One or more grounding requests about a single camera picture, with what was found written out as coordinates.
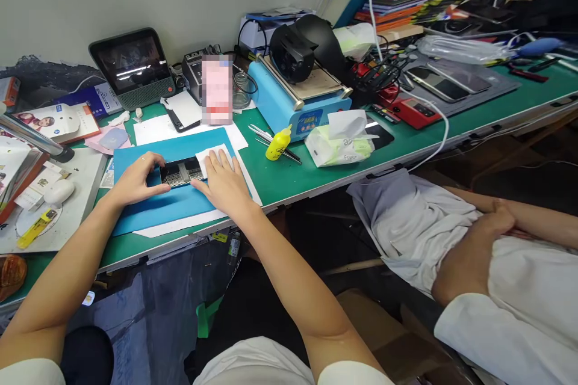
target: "plastic bag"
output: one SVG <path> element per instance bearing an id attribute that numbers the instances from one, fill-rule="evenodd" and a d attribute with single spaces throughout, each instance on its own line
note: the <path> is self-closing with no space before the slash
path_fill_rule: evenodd
<path id="1" fill-rule="evenodd" d="M 429 35 L 419 40 L 417 49 L 430 57 L 441 57 L 468 64 L 486 64 L 495 60 L 509 59 L 515 55 L 515 51 L 506 46 L 435 35 Z"/>

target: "white paper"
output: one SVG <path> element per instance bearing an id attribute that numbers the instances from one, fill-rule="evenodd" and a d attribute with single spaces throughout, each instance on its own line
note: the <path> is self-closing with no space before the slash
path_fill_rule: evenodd
<path id="1" fill-rule="evenodd" d="M 249 176 L 247 167 L 245 167 L 245 163 L 243 162 L 239 154 L 237 154 L 237 160 L 239 161 L 239 165 L 241 166 L 241 171 L 243 172 L 245 182 L 247 182 L 247 186 L 249 187 L 249 192 L 253 197 L 253 201 L 257 203 L 259 206 L 262 206 L 263 202 L 261 201 L 259 193 L 255 188 L 255 184 L 253 184 L 253 180 Z M 215 209 L 214 211 L 205 212 L 203 214 L 192 215 L 191 217 L 182 218 L 176 221 L 169 221 L 168 223 L 160 224 L 159 226 L 149 227 L 148 229 L 137 230 L 133 233 L 145 236 L 147 238 L 156 238 L 157 236 L 165 235 L 171 232 L 176 232 L 177 230 L 186 229 L 188 227 L 198 226 L 199 224 L 208 223 L 209 221 L 218 220 L 219 218 L 223 218 L 226 216 L 227 215 L 224 214 L 223 212 Z"/>
<path id="2" fill-rule="evenodd" d="M 156 143 L 157 141 L 169 140 L 171 138 L 183 137 L 184 135 L 193 135 L 200 132 L 205 132 L 214 128 L 225 128 L 229 141 L 233 149 L 239 150 L 249 147 L 249 143 L 245 140 L 241 130 L 235 125 L 210 126 L 199 125 L 185 132 L 177 132 L 173 123 L 169 119 L 169 115 L 154 117 L 150 120 L 145 120 L 143 123 L 134 125 L 134 135 L 138 146 L 143 144 Z"/>
<path id="3" fill-rule="evenodd" d="M 329 113 L 329 139 L 353 138 L 365 132 L 365 110 L 348 110 Z"/>
<path id="4" fill-rule="evenodd" d="M 229 154 L 229 150 L 227 149 L 227 146 L 224 143 L 219 144 L 218 146 L 215 146 L 215 147 L 210 147 L 209 149 L 205 149 L 202 152 L 195 153 L 195 156 L 197 157 L 197 161 L 199 161 L 200 170 L 203 172 L 203 178 L 204 179 L 207 178 L 207 167 L 205 165 L 205 158 L 207 156 L 209 156 L 210 151 L 214 151 L 217 154 L 217 159 L 219 160 L 221 165 L 223 165 L 223 161 L 221 161 L 221 156 L 219 155 L 219 150 L 224 151 L 225 155 L 227 156 L 227 160 L 229 161 L 230 167 L 231 167 L 231 169 L 233 169 L 233 160 L 231 159 L 231 155 Z"/>
<path id="5" fill-rule="evenodd" d="M 203 117 L 202 108 L 186 90 L 183 90 L 179 94 L 171 96 L 170 98 L 162 98 L 161 103 L 165 107 L 168 105 L 169 108 L 173 110 L 181 121 L 183 128 L 198 122 Z"/>

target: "black phone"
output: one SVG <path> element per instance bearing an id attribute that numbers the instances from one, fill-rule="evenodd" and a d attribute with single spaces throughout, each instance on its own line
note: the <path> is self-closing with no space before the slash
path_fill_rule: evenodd
<path id="1" fill-rule="evenodd" d="M 467 90 L 464 90 L 454 82 L 423 66 L 416 66 L 408 69 L 406 73 L 417 84 L 446 102 L 454 103 L 465 99 L 470 95 Z"/>

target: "phone screen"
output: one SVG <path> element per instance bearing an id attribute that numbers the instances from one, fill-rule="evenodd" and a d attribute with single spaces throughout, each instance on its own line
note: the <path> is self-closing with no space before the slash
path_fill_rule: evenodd
<path id="1" fill-rule="evenodd" d="M 432 62 L 430 63 L 430 67 L 434 72 L 438 72 L 441 75 L 451 78 L 453 81 L 462 84 L 473 93 L 481 92 L 482 90 L 486 90 L 492 86 L 480 76 L 460 67 L 446 65 L 442 62 Z"/>
<path id="2" fill-rule="evenodd" d="M 451 101 L 458 101 L 470 95 L 467 90 L 462 89 L 457 84 L 452 83 L 447 78 L 444 78 L 427 68 L 421 66 L 413 67 L 408 70 L 408 73 L 418 78 L 418 80 L 423 81 L 425 84 L 433 87 Z"/>

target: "paper sheet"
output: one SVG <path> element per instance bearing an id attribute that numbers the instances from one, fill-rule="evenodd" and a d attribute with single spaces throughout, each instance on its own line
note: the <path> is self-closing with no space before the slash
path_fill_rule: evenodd
<path id="1" fill-rule="evenodd" d="M 241 131 L 234 123 L 232 125 L 224 126 L 199 125 L 195 126 L 193 129 L 179 133 L 175 130 L 168 114 L 145 120 L 143 123 L 135 124 L 134 135 L 137 145 L 142 146 L 143 144 L 156 143 L 157 141 L 168 140 L 170 138 L 198 134 L 213 128 L 225 128 L 229 140 L 235 150 L 249 147 L 249 143 L 247 143 L 247 140 L 245 140 L 245 137 L 241 134 Z"/>
<path id="2" fill-rule="evenodd" d="M 199 161 L 200 170 L 203 173 L 203 179 L 207 178 L 207 167 L 205 166 L 205 158 L 207 156 L 209 156 L 209 152 L 212 150 L 217 154 L 217 159 L 219 160 L 221 165 L 223 165 L 223 161 L 221 161 L 221 157 L 219 155 L 219 150 L 223 150 L 226 157 L 227 157 L 227 160 L 229 161 L 231 168 L 233 168 L 233 160 L 231 159 L 229 151 L 227 150 L 227 147 L 224 144 L 221 144 L 221 145 L 215 146 L 215 147 L 211 147 L 209 149 L 203 150 L 202 152 L 195 154 L 195 156 L 197 157 L 197 161 Z"/>
<path id="3" fill-rule="evenodd" d="M 255 184 L 253 184 L 253 180 L 249 176 L 247 167 L 245 167 L 245 163 L 243 162 L 239 154 L 237 154 L 237 160 L 239 161 L 239 165 L 241 166 L 241 171 L 243 172 L 245 182 L 247 182 L 247 186 L 249 187 L 249 191 L 251 193 L 251 196 L 253 197 L 253 201 L 257 203 L 259 206 L 262 206 L 263 202 L 261 201 L 259 193 L 255 189 Z M 223 218 L 226 216 L 227 215 L 224 214 L 223 212 L 215 209 L 214 211 L 205 212 L 204 214 L 193 215 L 192 217 L 182 218 L 180 220 L 160 224 L 155 227 L 149 227 L 148 229 L 136 230 L 133 233 L 145 236 L 147 238 L 156 238 L 157 236 L 165 235 L 167 233 L 175 232 L 181 229 L 186 229 L 187 227 L 198 226 L 199 224 L 204 224 L 209 221 L 218 220 L 219 218 Z"/>

